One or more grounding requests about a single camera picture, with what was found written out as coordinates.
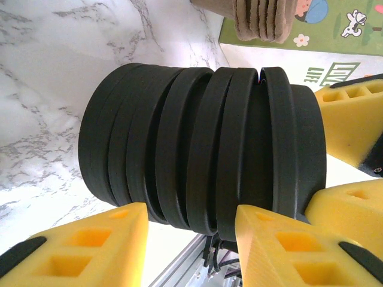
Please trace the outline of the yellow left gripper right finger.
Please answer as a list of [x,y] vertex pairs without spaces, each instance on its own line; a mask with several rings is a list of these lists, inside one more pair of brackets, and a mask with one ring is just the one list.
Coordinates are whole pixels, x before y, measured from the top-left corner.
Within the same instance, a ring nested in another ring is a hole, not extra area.
[[341,246],[353,240],[246,204],[237,207],[235,235],[244,286],[382,286]]

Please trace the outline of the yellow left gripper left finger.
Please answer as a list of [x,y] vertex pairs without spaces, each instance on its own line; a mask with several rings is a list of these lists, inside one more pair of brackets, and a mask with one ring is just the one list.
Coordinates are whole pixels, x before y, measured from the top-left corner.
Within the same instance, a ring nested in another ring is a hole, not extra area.
[[1,286],[141,286],[145,203],[131,203],[19,242],[1,255]]

